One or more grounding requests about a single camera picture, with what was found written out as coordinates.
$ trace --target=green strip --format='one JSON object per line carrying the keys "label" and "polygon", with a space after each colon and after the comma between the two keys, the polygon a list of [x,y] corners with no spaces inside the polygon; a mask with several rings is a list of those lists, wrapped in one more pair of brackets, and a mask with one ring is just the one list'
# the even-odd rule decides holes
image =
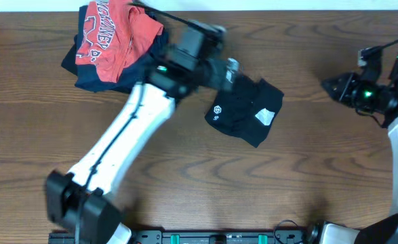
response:
{"label": "green strip", "polygon": [[170,237],[170,244],[180,244],[180,237],[179,235],[172,235]]}
{"label": "green strip", "polygon": [[268,236],[259,235],[259,244],[268,244]]}

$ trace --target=wooden table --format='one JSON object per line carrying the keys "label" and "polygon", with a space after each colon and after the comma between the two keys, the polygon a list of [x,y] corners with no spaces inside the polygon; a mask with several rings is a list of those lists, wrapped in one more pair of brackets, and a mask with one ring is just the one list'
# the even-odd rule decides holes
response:
{"label": "wooden table", "polygon": [[[398,12],[178,12],[221,24],[223,56],[285,93],[253,148],[210,127],[215,93],[200,89],[150,139],[116,200],[135,223],[174,229],[267,229],[317,218],[361,228],[391,204],[387,131],[332,102],[321,79],[352,70],[357,50],[398,38]],[[170,22],[173,33],[178,23]],[[77,13],[0,14],[0,243],[46,243],[43,184],[66,172],[124,105],[116,92],[74,87],[60,67]],[[384,75],[398,46],[384,54]]]}

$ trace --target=black cloth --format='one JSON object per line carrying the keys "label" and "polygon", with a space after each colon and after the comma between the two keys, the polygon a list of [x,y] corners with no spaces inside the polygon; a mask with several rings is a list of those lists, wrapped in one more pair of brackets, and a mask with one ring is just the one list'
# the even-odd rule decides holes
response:
{"label": "black cloth", "polygon": [[[168,43],[168,32],[163,29],[163,33],[155,37],[153,44],[151,45],[149,50],[131,66],[123,69],[117,83],[102,82],[99,79],[98,73],[96,72],[96,66],[94,66],[93,64],[75,64],[75,56],[77,54],[77,50],[80,48],[84,38],[83,28],[86,12],[87,6],[79,8],[78,35],[74,37],[75,44],[71,47],[66,57],[63,59],[62,67],[72,74],[78,76],[78,80],[75,83],[75,86],[78,88],[85,89],[91,92],[114,90],[123,93],[130,93],[132,87],[137,81],[143,81],[146,79],[146,77],[144,76],[144,67],[152,64],[154,61],[153,57],[160,54],[161,50]],[[152,12],[149,12],[147,14],[151,18],[156,20],[155,15]]]}
{"label": "black cloth", "polygon": [[[283,96],[283,92],[264,79],[254,83],[249,77],[241,75],[237,77],[232,92],[218,92],[205,119],[218,131],[242,138],[257,148],[268,136],[280,111]],[[267,119],[261,117],[262,113],[268,115]]]}

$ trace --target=clothing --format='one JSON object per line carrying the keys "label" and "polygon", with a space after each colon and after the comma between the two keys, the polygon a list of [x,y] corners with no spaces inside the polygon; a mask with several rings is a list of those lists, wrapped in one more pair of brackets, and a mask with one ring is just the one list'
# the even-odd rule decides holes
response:
{"label": "clothing", "polygon": [[116,83],[122,70],[135,63],[161,35],[163,25],[128,5],[132,0],[89,3],[84,38],[75,63],[94,64],[99,79]]}
{"label": "clothing", "polygon": [[[85,16],[87,13],[87,6],[79,8],[79,19],[78,19],[78,35],[75,36],[74,46],[67,53],[66,57],[62,61],[62,67],[74,75],[78,76],[78,80],[75,84],[76,87],[85,89],[91,92],[101,92],[105,90],[115,90],[118,92],[130,93],[132,87],[137,81],[143,81],[146,79],[143,73],[143,69],[149,64],[153,63],[154,56],[157,56],[163,47],[168,43],[169,35],[167,31],[163,29],[161,35],[157,35],[153,40],[153,44],[148,51],[143,54],[137,61],[132,65],[122,70],[117,83],[102,82],[99,79],[96,67],[93,64],[75,64],[75,56],[77,54],[77,47],[80,48],[84,39],[83,26]],[[148,16],[155,19],[155,15],[152,12],[148,13]]]}
{"label": "clothing", "polygon": [[218,131],[258,147],[268,136],[280,111],[283,92],[261,79],[240,75],[232,92],[218,92],[205,120]]}

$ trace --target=green light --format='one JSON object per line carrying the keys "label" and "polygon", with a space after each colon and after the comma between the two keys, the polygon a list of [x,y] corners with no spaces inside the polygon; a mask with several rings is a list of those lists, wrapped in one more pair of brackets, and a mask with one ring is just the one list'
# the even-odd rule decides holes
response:
{"label": "green light", "polygon": [[161,70],[161,71],[163,71],[163,72],[166,72],[166,71],[167,71],[167,68],[160,65],[160,66],[157,67],[157,70]]}
{"label": "green light", "polygon": [[364,92],[364,97],[365,98],[370,98],[370,96],[372,96],[372,92],[371,91],[365,91]]}

